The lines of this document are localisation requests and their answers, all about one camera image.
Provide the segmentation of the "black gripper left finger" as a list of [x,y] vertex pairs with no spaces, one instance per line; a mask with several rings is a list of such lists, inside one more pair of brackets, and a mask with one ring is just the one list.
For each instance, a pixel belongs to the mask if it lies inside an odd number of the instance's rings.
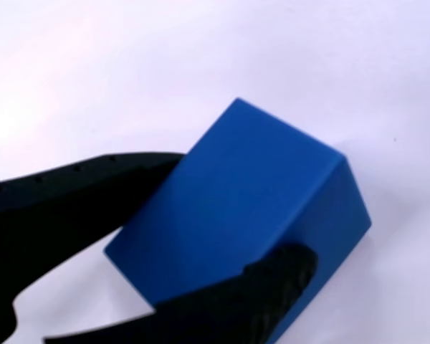
[[15,297],[131,219],[181,158],[105,155],[0,182],[0,343],[16,329]]

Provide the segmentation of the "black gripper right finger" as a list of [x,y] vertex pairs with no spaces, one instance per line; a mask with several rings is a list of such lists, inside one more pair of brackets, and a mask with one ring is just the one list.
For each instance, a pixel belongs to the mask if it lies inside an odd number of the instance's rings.
[[309,285],[317,255],[284,245],[233,278],[156,305],[136,320],[45,343],[266,343]]

